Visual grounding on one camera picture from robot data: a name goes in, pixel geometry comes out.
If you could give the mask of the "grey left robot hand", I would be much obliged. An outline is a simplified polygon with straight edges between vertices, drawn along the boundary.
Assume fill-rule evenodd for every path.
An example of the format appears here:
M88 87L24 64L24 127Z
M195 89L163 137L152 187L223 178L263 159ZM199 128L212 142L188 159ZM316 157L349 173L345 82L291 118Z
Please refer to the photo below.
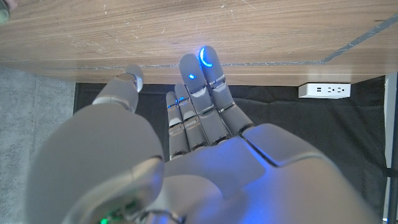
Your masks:
M210 46L166 96L169 158L136 113L143 74L114 77L39 149L27 223L379 223L324 153L234 102Z

